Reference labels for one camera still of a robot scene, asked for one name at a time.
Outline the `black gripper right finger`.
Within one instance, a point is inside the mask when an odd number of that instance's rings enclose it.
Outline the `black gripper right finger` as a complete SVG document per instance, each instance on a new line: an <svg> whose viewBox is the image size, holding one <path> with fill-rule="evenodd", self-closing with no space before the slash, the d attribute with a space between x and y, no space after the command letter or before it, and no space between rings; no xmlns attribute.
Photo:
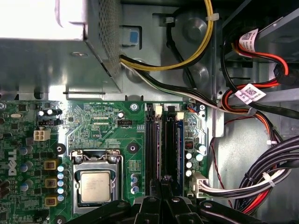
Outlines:
<svg viewBox="0 0 299 224"><path fill-rule="evenodd" d="M177 194L178 183L163 176L165 218L171 224L264 224L265 222L211 200L197 205Z"/></svg>

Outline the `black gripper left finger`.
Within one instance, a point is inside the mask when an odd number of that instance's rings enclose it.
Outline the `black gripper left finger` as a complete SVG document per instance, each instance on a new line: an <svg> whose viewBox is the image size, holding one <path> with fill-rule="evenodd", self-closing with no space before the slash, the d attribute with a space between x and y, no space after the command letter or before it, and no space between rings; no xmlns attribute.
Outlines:
<svg viewBox="0 0 299 224"><path fill-rule="evenodd" d="M124 200L112 201L74 218L69 224L159 224L162 204L160 182L151 180L149 194L131 205Z"/></svg>

